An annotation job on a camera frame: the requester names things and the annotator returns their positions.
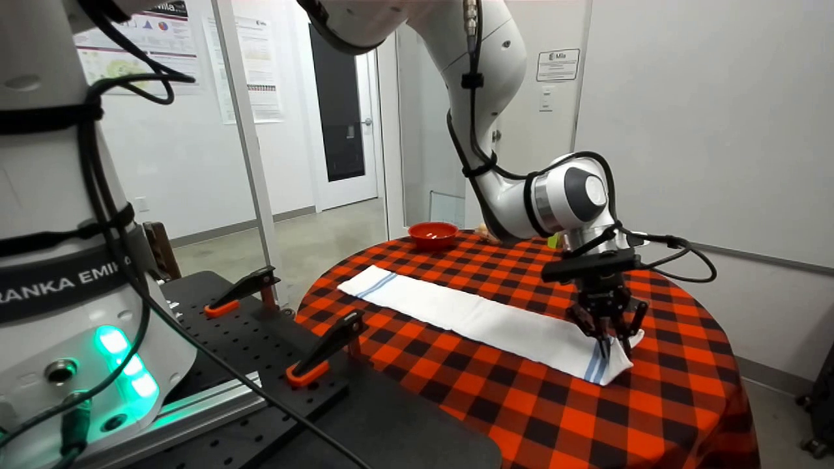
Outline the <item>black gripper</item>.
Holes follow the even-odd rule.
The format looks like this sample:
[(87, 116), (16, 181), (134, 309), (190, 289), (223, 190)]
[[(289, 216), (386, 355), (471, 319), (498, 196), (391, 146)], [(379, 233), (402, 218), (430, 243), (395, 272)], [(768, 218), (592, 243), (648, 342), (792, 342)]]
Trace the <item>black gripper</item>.
[(626, 272), (639, 267), (632, 249), (614, 249), (601, 256), (581, 256), (547, 263), (544, 280), (572, 280), (575, 300), (567, 308), (567, 319), (585, 336), (600, 339), (600, 330), (614, 330), (614, 339), (627, 360), (632, 360), (632, 342), (640, 342), (640, 319), (647, 302), (632, 300)]

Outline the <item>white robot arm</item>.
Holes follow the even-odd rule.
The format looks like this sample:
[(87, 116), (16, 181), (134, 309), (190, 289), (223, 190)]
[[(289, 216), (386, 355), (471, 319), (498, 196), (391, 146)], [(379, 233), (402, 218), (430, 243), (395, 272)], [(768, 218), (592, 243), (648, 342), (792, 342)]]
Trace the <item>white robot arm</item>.
[(610, 164), (593, 150), (558, 155), (544, 170), (514, 173), (493, 144), (495, 119), (525, 73), (523, 35), (504, 0), (296, 0), (309, 25), (335, 48), (365, 54), (407, 24), (426, 46), (447, 91), (446, 127), (481, 218), (502, 243), (566, 236), (547, 280), (579, 287), (567, 317), (610, 356), (613, 342), (630, 351), (647, 305), (623, 272), (635, 253), (614, 218)]

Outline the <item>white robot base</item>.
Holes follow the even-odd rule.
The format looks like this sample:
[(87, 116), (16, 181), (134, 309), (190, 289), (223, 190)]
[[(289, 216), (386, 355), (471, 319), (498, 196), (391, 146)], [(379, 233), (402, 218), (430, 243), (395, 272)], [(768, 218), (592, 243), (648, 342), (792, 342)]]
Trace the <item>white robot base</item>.
[(167, 325), (76, 52), (162, 0), (0, 0), (0, 469), (68, 469), (141, 438), (196, 364)]

